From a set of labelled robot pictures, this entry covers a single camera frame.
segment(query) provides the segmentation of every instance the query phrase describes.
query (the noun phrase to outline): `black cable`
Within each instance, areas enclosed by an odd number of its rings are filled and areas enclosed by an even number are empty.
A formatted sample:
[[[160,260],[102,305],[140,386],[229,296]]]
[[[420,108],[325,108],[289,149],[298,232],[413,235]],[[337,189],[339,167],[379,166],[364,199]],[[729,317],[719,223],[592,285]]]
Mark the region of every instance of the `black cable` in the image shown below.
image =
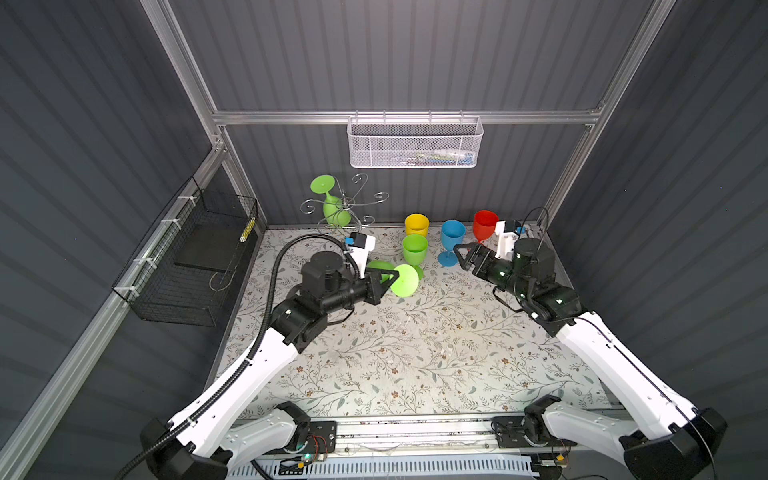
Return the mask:
[[[531,214],[534,213],[538,209],[542,209],[544,211],[544,213],[545,213],[545,215],[547,217],[547,227],[544,228],[543,232],[541,232],[541,240],[538,242],[538,248],[536,249],[536,253],[538,253],[539,249],[541,249],[541,244],[544,243],[544,235],[547,233],[547,230],[549,230],[549,226],[552,223],[551,215],[549,214],[549,210],[547,210],[547,207],[534,207],[533,209],[531,209],[530,212],[528,212],[527,215],[525,215],[525,218],[521,222],[522,223],[522,228],[525,228],[525,222],[528,220],[528,217],[530,217]],[[528,229],[528,236],[529,237],[531,236],[531,229]]]
[[[130,460],[116,474],[116,476],[114,477],[115,480],[123,480],[123,478],[125,478],[128,475],[128,473],[131,472],[131,470],[139,466],[144,461],[145,458],[155,453],[157,450],[163,448],[165,445],[167,445],[169,442],[175,439],[180,433],[182,433],[182,431],[184,431],[187,427],[189,427],[192,422],[196,422],[219,398],[221,398],[221,396],[232,386],[232,384],[235,383],[235,380],[240,378],[240,375],[242,375],[245,369],[250,365],[250,360],[252,360],[254,356],[256,356],[257,352],[259,351],[259,347],[261,346],[261,342],[264,339],[264,335],[266,335],[266,331],[270,327],[269,319],[270,319],[270,315],[272,314],[272,306],[275,299],[275,289],[277,285],[277,274],[278,274],[278,270],[280,269],[280,261],[283,259],[283,256],[286,254],[289,248],[293,247],[294,245],[299,243],[301,240],[306,240],[308,238],[319,238],[321,240],[328,240],[329,242],[337,245],[343,251],[347,261],[352,264],[352,268],[355,272],[355,275],[356,276],[360,275],[360,270],[357,266],[357,263],[355,263],[355,260],[349,254],[349,251],[347,250],[346,245],[341,241],[337,240],[336,238],[331,237],[330,235],[324,235],[322,233],[308,233],[306,235],[301,235],[299,237],[296,237],[290,242],[286,243],[286,245],[280,250],[280,252],[277,254],[277,257],[275,258],[275,264],[272,267],[272,276],[270,277],[270,288],[266,295],[266,306],[264,308],[264,317],[261,322],[259,332],[256,335],[256,339],[253,341],[253,346],[248,351],[248,354],[246,355],[245,360],[237,367],[237,369],[234,371],[232,376],[229,379],[227,379],[227,381],[221,387],[219,387],[219,389],[208,400],[206,400],[203,403],[203,405],[200,406],[200,408],[195,410],[194,413],[190,415],[188,419],[184,420],[182,423],[174,427],[169,432],[166,432],[165,435],[161,436],[154,444],[146,448],[142,453],[133,457],[132,460]]]
[[[264,480],[275,480],[274,478],[272,478],[272,475],[266,473],[266,470],[261,468],[261,465],[259,465],[259,463],[256,460],[251,460],[250,464],[258,472],[259,475],[264,477]]]
[[[494,432],[496,435],[501,433],[502,435],[507,435],[509,433],[509,429],[507,429],[506,425],[502,425],[499,422],[496,422],[495,420],[491,421],[491,431]]]
[[[604,477],[603,475],[582,475],[581,477],[568,478],[561,473],[560,476],[563,480],[581,480],[582,478],[602,478],[603,480],[608,480],[608,477]]]
[[[651,379],[649,379],[648,376],[645,374],[645,372],[640,370],[640,367],[635,365],[634,362],[624,352],[621,351],[621,349],[618,349],[616,347],[614,347],[614,348],[616,349],[617,352],[619,352],[621,354],[621,356],[623,356],[629,362],[630,365],[632,365],[634,367],[634,369],[636,369],[648,381],[648,383],[650,383],[652,386],[654,386],[654,388],[661,394],[661,396],[663,396],[669,403],[673,404],[675,410],[677,410],[677,412],[680,413],[680,415],[684,419],[686,419],[688,421],[688,423],[690,423],[691,428],[694,429],[696,434],[701,439],[701,442],[704,444],[704,448],[707,449],[707,453],[710,456],[710,461],[711,461],[711,465],[712,465],[712,477],[713,477],[713,480],[717,480],[717,468],[715,468],[715,457],[714,457],[714,455],[712,455],[712,450],[710,450],[710,446],[707,444],[707,441],[704,440],[704,437],[703,437],[703,435],[701,435],[701,432],[699,432],[699,429],[697,429],[696,426],[694,425],[694,423],[691,422],[691,420],[688,418],[688,416],[686,414],[684,414],[682,410],[680,410],[680,407],[677,406],[677,404],[675,402],[673,402],[672,399],[669,398],[669,396],[667,396],[667,394],[664,393],[664,391],[662,389],[660,389],[658,385],[656,385],[656,383],[654,383]]]
[[[592,325],[592,326],[594,327],[594,329],[596,329],[596,330],[597,330],[597,331],[598,331],[598,332],[599,332],[599,333],[600,333],[600,334],[603,336],[603,338],[605,338],[605,340],[606,340],[608,343],[613,343],[613,342],[611,341],[611,339],[609,339],[609,338],[608,338],[608,337],[605,335],[605,333],[603,333],[603,331],[602,331],[602,330],[600,330],[600,328],[599,328],[597,325],[595,325],[594,323],[592,323],[591,321],[589,321],[589,320],[587,320],[587,319],[585,319],[585,318],[581,318],[580,316],[567,316],[567,317],[565,317],[564,319],[548,320],[548,321],[547,321],[547,323],[567,322],[568,320],[584,320],[586,323],[589,323],[590,325]]]
[[[570,445],[565,445],[565,442],[563,442],[562,439],[560,440],[560,443],[563,444],[563,448],[566,449],[566,450],[565,450],[564,454],[562,452],[559,452],[558,454],[559,455],[563,455],[563,458],[568,458],[568,456],[571,454],[571,446]],[[554,456],[554,445],[550,445],[549,446],[549,452],[552,454],[552,458],[556,458]]]
[[[341,320],[337,320],[337,321],[335,321],[335,322],[328,322],[328,326],[334,326],[334,325],[339,325],[340,323],[344,323],[345,321],[347,321],[347,320],[348,320],[348,318],[350,318],[350,317],[352,316],[352,314],[353,314],[354,312],[355,312],[355,307],[353,306],[353,307],[352,307],[352,310],[350,310],[350,311],[349,311],[349,313],[347,314],[347,316],[345,316],[345,317],[344,317],[344,318],[342,318]]]

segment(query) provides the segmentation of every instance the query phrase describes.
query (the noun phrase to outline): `black wire basket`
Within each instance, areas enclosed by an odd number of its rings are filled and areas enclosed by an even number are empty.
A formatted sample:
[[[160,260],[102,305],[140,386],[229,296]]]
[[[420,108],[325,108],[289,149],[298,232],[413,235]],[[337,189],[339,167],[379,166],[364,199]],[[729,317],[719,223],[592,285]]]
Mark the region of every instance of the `black wire basket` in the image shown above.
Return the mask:
[[[226,322],[258,240],[257,211],[254,198],[198,189],[176,219],[163,220],[157,246],[126,265],[141,262],[131,286],[113,290],[147,321]]]

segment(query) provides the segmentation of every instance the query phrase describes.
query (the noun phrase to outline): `floral table surface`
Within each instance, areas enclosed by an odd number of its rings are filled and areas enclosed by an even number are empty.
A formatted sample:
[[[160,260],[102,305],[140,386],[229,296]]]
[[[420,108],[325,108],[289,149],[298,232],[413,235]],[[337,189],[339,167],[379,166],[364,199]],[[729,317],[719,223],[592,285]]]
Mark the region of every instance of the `floral table surface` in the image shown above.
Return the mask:
[[[221,374],[259,329],[269,275],[286,242],[313,230],[268,230],[219,365]],[[374,227],[369,260],[398,265],[404,228]],[[610,406],[597,375],[524,314],[503,307],[491,286],[458,265],[441,266],[439,227],[429,228],[424,279],[408,298],[361,303],[277,374],[241,418],[290,400],[312,417],[521,411],[553,393],[582,408]],[[472,241],[471,231],[466,241]],[[300,282],[313,253],[336,249],[307,240],[286,253],[275,304]],[[334,313],[329,320],[341,318]]]

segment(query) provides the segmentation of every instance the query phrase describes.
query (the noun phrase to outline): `metal wall panel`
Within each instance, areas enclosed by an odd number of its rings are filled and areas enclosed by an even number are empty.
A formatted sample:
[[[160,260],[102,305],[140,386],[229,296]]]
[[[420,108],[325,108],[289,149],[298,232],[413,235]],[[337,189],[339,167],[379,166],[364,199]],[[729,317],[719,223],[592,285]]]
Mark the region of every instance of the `metal wall panel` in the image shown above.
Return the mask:
[[[171,4],[220,110],[571,110],[650,0]]]
[[[360,172],[370,176],[363,201],[379,191],[391,195],[383,204],[356,210],[377,222],[403,222],[414,212],[433,221],[467,221],[485,208],[520,218],[547,200],[583,130],[581,125],[489,125],[475,168],[359,170],[349,165],[343,126],[228,127],[271,224],[316,223],[323,218],[319,210],[305,215],[299,209],[305,199],[319,198],[310,190],[312,179],[332,174],[352,190],[352,177]]]
[[[662,379],[730,429],[768,428],[768,8],[678,2],[551,228],[574,285]]]
[[[138,2],[0,3],[0,443],[209,150]],[[90,419],[68,413],[43,457],[71,449],[83,465],[109,439],[136,439],[143,422],[111,425],[201,389],[216,343],[130,316],[75,401]],[[66,432],[77,441],[63,445]]]

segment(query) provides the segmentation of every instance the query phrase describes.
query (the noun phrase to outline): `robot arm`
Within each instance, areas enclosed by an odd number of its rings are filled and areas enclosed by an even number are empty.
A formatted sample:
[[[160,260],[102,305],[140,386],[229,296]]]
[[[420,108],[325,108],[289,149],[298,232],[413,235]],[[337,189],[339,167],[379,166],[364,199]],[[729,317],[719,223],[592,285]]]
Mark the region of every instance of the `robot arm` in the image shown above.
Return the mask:
[[[522,311],[577,353],[634,420],[597,415],[545,396],[525,409],[529,441],[554,436],[581,443],[643,480],[690,480],[709,465],[727,428],[723,417],[713,409],[697,409],[662,382],[599,315],[581,305],[573,289],[556,283],[554,251],[545,243],[513,237],[503,247],[501,256],[480,243],[458,245],[454,251],[462,268],[493,283],[494,291],[513,294]],[[460,250],[468,250],[466,256]]]
[[[260,419],[231,428],[240,413],[280,370],[292,362],[327,326],[328,314],[353,310],[358,302],[378,305],[399,277],[394,270],[366,269],[368,252],[376,239],[353,233],[346,241],[358,267],[350,273],[334,252],[315,253],[301,269],[302,283],[272,310],[258,350],[254,340],[243,354],[190,405],[167,423],[153,420],[141,432],[147,452],[175,425],[188,424],[161,449],[147,454],[147,464],[160,480],[219,480],[227,472],[269,450],[297,450],[307,437],[309,416],[290,402],[278,405]],[[382,281],[382,274],[391,277]],[[218,399],[195,419],[194,413],[224,386]]]

